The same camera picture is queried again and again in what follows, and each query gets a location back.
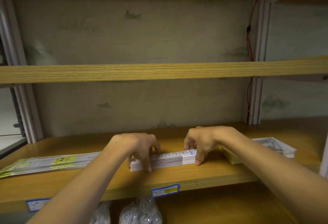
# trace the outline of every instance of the hand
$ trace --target hand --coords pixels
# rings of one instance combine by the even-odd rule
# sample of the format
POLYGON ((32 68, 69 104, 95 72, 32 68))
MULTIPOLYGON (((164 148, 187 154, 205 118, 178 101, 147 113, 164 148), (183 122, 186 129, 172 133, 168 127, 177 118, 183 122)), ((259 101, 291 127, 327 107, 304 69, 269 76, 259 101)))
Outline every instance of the hand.
POLYGON ((155 135, 146 133, 132 133, 115 135, 112 140, 126 140, 126 145, 132 146, 132 153, 128 157, 128 168, 131 167, 132 156, 141 160, 144 170, 151 172, 149 153, 152 153, 153 147, 156 153, 161 153, 161 147, 156 140, 155 135))
POLYGON ((197 144, 195 164, 200 165, 208 152, 212 151, 219 143, 220 133, 231 127, 196 127, 191 128, 184 140, 184 150, 194 149, 197 144))

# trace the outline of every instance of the forearm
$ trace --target forearm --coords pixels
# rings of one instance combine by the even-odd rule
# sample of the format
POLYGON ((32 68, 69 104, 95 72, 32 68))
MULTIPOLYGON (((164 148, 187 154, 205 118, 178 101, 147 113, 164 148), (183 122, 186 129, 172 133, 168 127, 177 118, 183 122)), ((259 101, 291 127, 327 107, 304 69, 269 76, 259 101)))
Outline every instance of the forearm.
POLYGON ((238 131, 227 130, 219 145, 239 157, 300 221, 328 223, 327 180, 238 131))
POLYGON ((89 223, 110 180, 131 153, 131 147, 109 142, 105 149, 53 197, 28 224, 89 223))

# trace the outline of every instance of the left hand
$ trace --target left hand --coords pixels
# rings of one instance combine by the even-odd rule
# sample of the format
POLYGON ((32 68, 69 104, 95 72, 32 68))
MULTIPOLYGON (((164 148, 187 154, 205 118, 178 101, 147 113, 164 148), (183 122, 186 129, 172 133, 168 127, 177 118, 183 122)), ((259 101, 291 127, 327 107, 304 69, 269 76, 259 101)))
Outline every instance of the left hand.
POLYGON ((128 140, 129 143, 131 142, 133 146, 133 152, 128 157, 128 168, 131 166, 133 156, 134 158, 141 160, 144 170, 148 172, 152 171, 149 160, 149 152, 152 152, 154 147, 156 153, 161 153, 161 146, 158 143, 155 135, 146 133, 119 134, 115 135, 112 139, 123 139, 128 140))

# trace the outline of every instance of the clear plastic package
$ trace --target clear plastic package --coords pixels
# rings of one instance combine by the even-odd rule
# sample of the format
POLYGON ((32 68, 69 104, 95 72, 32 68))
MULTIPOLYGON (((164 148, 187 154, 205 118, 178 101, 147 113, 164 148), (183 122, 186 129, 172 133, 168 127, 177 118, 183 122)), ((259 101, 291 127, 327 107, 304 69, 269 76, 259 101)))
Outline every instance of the clear plastic package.
POLYGON ((119 224, 139 224, 140 221, 140 210, 131 202, 128 206, 122 209, 120 214, 119 224))
POLYGON ((140 224, 162 224, 162 215, 151 196, 137 198, 140 211, 140 224))
POLYGON ((100 202, 94 212, 89 224, 111 224, 109 206, 112 202, 100 202))

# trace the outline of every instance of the plastic bag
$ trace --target plastic bag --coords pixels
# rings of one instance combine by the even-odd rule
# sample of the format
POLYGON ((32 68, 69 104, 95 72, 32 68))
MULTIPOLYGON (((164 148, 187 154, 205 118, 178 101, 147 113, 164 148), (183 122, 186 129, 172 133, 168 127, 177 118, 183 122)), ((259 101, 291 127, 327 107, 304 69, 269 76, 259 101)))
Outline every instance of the plastic bag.
POLYGON ((111 224, 111 217, 109 214, 109 205, 111 203, 111 201, 99 203, 89 224, 111 224))
POLYGON ((139 224, 139 208, 134 204, 134 202, 131 202, 128 206, 125 206, 124 209, 122 209, 122 212, 120 214, 120 220, 119 224, 139 224))
POLYGON ((140 224, 162 224, 162 215, 151 196, 137 198, 140 211, 140 224))

